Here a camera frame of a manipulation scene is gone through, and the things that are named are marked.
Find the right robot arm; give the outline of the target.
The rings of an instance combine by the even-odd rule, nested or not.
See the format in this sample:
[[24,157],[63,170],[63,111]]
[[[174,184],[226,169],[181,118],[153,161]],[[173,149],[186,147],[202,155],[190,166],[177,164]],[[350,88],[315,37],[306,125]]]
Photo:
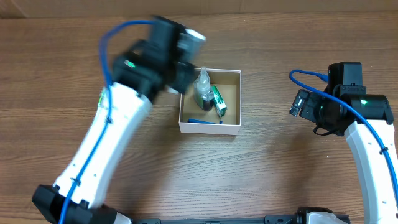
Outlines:
[[394,117],[386,96],[366,92],[359,62],[339,62],[327,74],[321,91],[294,77],[298,91],[289,113],[315,124],[314,132],[343,136],[353,154],[364,205],[365,223],[397,223],[397,153]]

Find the clear hand wash bottle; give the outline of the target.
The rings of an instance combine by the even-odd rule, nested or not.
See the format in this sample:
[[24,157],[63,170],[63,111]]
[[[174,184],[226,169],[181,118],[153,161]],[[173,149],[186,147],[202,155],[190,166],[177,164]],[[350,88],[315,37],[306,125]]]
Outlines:
[[214,93],[206,67],[201,68],[199,76],[193,82],[193,87],[197,105],[204,111],[210,111],[214,105]]

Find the green Dettol soap bar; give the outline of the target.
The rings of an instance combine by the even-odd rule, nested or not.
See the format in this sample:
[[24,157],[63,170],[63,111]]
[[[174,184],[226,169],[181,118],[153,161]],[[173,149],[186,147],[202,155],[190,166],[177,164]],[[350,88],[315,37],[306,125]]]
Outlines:
[[216,85],[212,86],[213,90],[213,101],[214,101],[214,106],[216,108],[216,112],[220,118],[222,118],[226,114],[226,110],[228,109],[220,91],[218,90]]

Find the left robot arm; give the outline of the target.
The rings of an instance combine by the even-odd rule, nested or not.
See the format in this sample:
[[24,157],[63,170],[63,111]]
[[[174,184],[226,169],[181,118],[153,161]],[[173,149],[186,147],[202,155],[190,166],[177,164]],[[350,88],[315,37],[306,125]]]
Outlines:
[[52,185],[40,185],[32,201],[50,223],[131,223],[105,205],[113,173],[156,96],[169,88],[185,93],[193,82],[192,59],[205,36],[183,24],[156,16],[150,35],[118,55],[107,56],[108,42],[130,22],[102,36],[99,58],[105,86],[93,122],[77,153]]

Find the blue disposable razor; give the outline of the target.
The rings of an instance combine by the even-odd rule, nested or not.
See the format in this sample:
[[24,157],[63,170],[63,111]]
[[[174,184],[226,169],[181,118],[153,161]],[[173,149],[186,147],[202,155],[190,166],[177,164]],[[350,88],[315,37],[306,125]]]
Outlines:
[[223,121],[219,121],[218,123],[210,122],[210,121],[203,121],[199,119],[191,119],[187,120],[188,123],[195,123],[195,124],[223,124]]

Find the green toothpaste tube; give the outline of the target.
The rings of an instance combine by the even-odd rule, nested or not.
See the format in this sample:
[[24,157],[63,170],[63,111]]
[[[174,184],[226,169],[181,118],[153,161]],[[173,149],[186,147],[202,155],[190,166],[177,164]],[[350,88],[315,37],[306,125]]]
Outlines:
[[177,90],[175,90],[175,89],[173,89],[173,88],[171,88],[171,87],[168,87],[168,88],[167,88],[167,91],[168,91],[169,93],[172,93],[172,94],[179,94],[179,92],[178,92]]

